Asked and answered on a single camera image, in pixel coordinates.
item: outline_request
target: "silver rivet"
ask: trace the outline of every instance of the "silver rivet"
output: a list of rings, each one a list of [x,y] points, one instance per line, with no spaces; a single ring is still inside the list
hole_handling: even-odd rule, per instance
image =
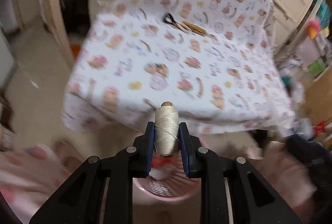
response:
[[[202,154],[206,154],[209,150],[206,147],[201,146],[198,149],[198,152],[202,153]]]
[[[96,163],[97,161],[98,161],[98,157],[96,157],[96,156],[92,156],[92,157],[88,158],[89,163]]]
[[[247,160],[244,157],[237,157],[236,161],[240,164],[245,164]]]
[[[134,152],[136,152],[136,147],[134,147],[134,146],[127,147],[127,152],[128,153],[134,153]]]

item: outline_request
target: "spool of thread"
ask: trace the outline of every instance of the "spool of thread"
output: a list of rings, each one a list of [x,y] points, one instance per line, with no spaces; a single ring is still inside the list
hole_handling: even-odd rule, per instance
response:
[[[179,114],[171,102],[162,103],[155,114],[155,148],[158,156],[173,157],[180,150]]]

